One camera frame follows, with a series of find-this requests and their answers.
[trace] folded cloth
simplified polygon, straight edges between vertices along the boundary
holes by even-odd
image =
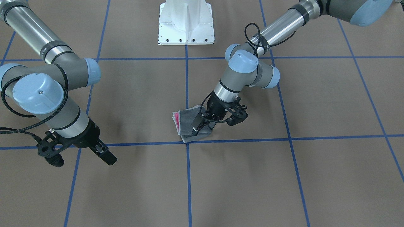
[[[177,128],[177,133],[179,136],[181,136],[184,143],[203,139],[212,133],[212,129],[209,127],[203,127],[197,136],[192,134],[193,128],[191,124],[198,115],[199,108],[200,105],[197,105],[189,109],[173,112],[173,120],[175,127]]]

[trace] blue joint cover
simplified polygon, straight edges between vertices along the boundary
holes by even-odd
[[[233,49],[234,49],[236,46],[239,46],[239,44],[237,44],[237,43],[236,43],[236,44],[232,44],[232,45],[230,45],[230,46],[226,49],[225,59],[226,59],[227,62],[230,61],[230,55],[231,55]]]
[[[92,58],[84,58],[87,62],[88,82],[86,86],[98,83],[101,80],[101,69],[98,63]]]
[[[238,50],[229,61],[229,67],[238,73],[251,73],[257,69],[258,58],[246,50]]]
[[[33,114],[48,114],[62,103],[64,91],[50,76],[30,74],[14,85],[13,97],[21,108]]]
[[[392,0],[368,0],[352,16],[350,24],[368,26],[377,21],[390,7]]]
[[[277,67],[272,66],[272,69],[274,70],[274,74],[272,75],[271,81],[269,82],[269,84],[266,87],[264,87],[264,89],[273,88],[279,83],[280,72]]]
[[[15,66],[23,66],[23,65],[10,63],[10,64],[5,64],[5,65],[0,66],[0,91],[2,89],[1,84],[2,84],[4,75],[7,73],[7,71],[9,71],[12,67],[15,67]]]

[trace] white stand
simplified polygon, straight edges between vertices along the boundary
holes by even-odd
[[[213,44],[212,6],[205,0],[167,0],[160,5],[160,45]]]

